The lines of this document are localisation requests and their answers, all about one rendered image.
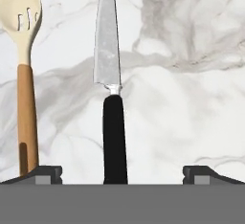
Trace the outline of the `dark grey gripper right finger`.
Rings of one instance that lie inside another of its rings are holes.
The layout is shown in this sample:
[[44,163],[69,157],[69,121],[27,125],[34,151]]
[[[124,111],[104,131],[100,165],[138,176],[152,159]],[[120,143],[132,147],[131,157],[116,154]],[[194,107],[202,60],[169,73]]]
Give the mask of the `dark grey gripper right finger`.
[[223,176],[208,166],[184,166],[184,185],[245,185],[245,182]]

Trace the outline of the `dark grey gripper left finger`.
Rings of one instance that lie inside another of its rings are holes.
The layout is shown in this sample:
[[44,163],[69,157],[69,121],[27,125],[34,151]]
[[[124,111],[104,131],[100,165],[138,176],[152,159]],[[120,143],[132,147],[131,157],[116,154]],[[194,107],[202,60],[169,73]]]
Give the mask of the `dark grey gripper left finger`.
[[39,166],[24,176],[4,181],[3,184],[60,185],[62,166]]

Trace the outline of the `black-handled steel kitchen knife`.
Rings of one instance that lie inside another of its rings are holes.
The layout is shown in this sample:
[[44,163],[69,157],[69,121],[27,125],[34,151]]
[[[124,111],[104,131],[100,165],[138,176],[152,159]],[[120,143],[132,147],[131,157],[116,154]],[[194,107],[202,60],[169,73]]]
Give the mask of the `black-handled steel kitchen knife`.
[[94,82],[102,84],[110,92],[104,99],[102,109],[103,183],[126,184],[127,164],[116,0],[99,0]]

